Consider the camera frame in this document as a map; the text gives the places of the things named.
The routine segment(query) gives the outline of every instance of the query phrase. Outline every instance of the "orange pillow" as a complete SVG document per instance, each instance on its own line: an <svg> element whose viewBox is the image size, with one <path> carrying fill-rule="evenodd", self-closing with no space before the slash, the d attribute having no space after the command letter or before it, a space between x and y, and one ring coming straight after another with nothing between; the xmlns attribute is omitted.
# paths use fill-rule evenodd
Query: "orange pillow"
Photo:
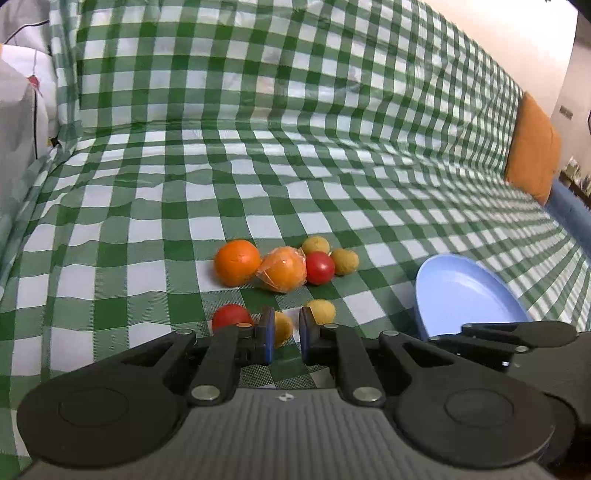
<svg viewBox="0 0 591 480"><path fill-rule="evenodd" d="M560 158L560 135L534 98L525 92L505 170L505 180L544 205Z"/></svg>

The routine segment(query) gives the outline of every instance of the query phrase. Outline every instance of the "black plastic bracket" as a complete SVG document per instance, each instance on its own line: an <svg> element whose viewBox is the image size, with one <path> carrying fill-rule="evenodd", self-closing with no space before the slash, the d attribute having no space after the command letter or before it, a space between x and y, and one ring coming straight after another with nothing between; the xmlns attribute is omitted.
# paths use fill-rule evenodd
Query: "black plastic bracket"
<svg viewBox="0 0 591 480"><path fill-rule="evenodd" d="M562 400L573 410L581 433L591 432L591 332L558 348L515 355L506 374Z"/></svg>
<svg viewBox="0 0 591 480"><path fill-rule="evenodd" d="M379 342L387 371L410 378L389 414L421 450L477 469L541 456L554 431L544 395L403 333L382 332Z"/></svg>
<svg viewBox="0 0 591 480"><path fill-rule="evenodd" d="M468 323L462 326L463 336L483 340L524 345L529 348L548 348L566 345L577 338L577 330L570 324L556 320L521 323Z"/></svg>
<svg viewBox="0 0 591 480"><path fill-rule="evenodd" d="M508 343L464 335L437 335L431 337L429 342L495 370L503 370L503 362L511 361L517 348Z"/></svg>
<svg viewBox="0 0 591 480"><path fill-rule="evenodd" d="M325 365L337 375L343 398L362 407L381 407L386 395L362 339L351 327L319 326L309 307L300 310L300 342L306 365Z"/></svg>
<svg viewBox="0 0 591 480"><path fill-rule="evenodd" d="M240 379L240 367L268 365L273 359L275 311L265 307L256 326L247 323L221 328L186 393L191 405L208 407L228 401Z"/></svg>
<svg viewBox="0 0 591 480"><path fill-rule="evenodd" d="M30 454L104 468L153 451L186 412L167 384L194 342L192 330L179 330L39 385L17 413Z"/></svg>

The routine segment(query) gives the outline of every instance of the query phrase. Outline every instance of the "gray textured surface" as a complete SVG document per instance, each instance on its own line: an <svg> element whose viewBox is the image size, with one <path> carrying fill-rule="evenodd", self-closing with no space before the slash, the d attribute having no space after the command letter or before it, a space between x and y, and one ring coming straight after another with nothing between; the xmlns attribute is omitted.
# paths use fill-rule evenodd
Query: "gray textured surface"
<svg viewBox="0 0 591 480"><path fill-rule="evenodd" d="M37 462L22 479L552 478L534 463L493 472L441 465L404 443L381 410L354 407L336 390L291 390L288 401L282 393L240 389L229 403L195 408L173 440L134 463L74 471Z"/></svg>

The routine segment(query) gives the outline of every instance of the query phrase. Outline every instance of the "blue cushion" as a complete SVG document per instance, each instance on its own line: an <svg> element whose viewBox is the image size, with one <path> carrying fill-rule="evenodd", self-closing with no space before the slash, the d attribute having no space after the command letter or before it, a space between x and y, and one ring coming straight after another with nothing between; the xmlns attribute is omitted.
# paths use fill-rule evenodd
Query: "blue cushion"
<svg viewBox="0 0 591 480"><path fill-rule="evenodd" d="M558 179L554 179L544 208L591 258L591 212L584 203Z"/></svg>

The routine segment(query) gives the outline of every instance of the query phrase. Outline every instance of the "wall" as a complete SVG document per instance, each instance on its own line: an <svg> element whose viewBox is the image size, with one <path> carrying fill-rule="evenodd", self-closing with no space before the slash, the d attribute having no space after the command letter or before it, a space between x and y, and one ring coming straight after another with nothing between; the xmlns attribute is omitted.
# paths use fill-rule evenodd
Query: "wall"
<svg viewBox="0 0 591 480"><path fill-rule="evenodd" d="M577 11L568 0L426 0L476 40L548 115L573 47Z"/></svg>
<svg viewBox="0 0 591 480"><path fill-rule="evenodd" d="M551 121L562 138L560 171L574 157L581 165L582 173L591 173L591 134L587 117L591 112L591 46L575 41L569 68ZM558 112L564 105L572 113L568 120Z"/></svg>

